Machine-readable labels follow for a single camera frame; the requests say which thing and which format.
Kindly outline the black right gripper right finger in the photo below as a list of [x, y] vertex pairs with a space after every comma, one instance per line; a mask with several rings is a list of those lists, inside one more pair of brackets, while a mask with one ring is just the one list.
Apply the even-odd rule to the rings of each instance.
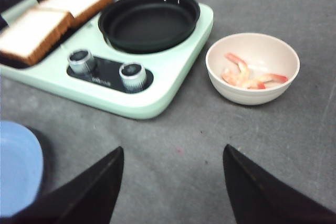
[[227, 144], [225, 185], [237, 223], [335, 223], [335, 212], [283, 183]]

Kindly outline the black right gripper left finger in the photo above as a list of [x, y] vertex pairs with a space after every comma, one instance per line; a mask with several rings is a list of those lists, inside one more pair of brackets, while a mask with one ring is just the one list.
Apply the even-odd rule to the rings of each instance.
[[124, 167], [122, 147], [15, 216], [16, 223], [109, 223]]

